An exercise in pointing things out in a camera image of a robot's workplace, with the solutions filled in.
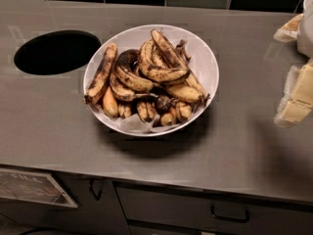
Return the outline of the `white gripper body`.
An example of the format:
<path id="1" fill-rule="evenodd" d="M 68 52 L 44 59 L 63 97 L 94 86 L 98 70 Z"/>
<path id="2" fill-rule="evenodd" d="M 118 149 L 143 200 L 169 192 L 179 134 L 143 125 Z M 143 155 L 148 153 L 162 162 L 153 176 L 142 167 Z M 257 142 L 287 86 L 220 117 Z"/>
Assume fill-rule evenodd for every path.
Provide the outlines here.
<path id="1" fill-rule="evenodd" d="M 303 1 L 303 17 L 297 33 L 297 51 L 313 58 L 313 0 Z"/>

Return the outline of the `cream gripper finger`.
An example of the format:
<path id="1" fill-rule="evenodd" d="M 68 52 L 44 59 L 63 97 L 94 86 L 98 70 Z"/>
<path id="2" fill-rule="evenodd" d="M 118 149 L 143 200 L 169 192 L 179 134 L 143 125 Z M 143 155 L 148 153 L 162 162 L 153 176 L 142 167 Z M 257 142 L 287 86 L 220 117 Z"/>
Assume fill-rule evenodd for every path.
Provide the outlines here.
<path id="1" fill-rule="evenodd" d="M 297 39 L 297 33 L 302 18 L 303 15 L 299 14 L 290 19 L 275 32 L 274 39 L 280 42 L 295 41 Z"/>
<path id="2" fill-rule="evenodd" d="M 274 117 L 276 125 L 289 128 L 300 124 L 313 111 L 313 59 L 301 69 L 292 66 L 288 72 L 284 97 Z"/>

